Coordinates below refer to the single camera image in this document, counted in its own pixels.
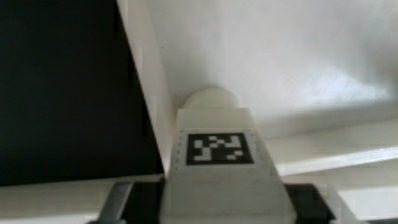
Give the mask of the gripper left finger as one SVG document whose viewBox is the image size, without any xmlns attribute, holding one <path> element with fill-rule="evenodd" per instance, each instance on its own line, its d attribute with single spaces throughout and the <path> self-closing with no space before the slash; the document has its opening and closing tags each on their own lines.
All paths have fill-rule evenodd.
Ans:
<svg viewBox="0 0 398 224">
<path fill-rule="evenodd" d="M 160 224 L 163 182 L 119 182 L 112 186 L 96 224 Z"/>
</svg>

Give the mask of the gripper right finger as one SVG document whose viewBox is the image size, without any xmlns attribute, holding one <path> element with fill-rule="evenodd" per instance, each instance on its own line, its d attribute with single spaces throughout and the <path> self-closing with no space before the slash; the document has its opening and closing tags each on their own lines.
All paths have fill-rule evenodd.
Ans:
<svg viewBox="0 0 398 224">
<path fill-rule="evenodd" d="M 284 188 L 297 212 L 295 224 L 330 224 L 336 216 L 314 185 L 286 184 Z"/>
</svg>

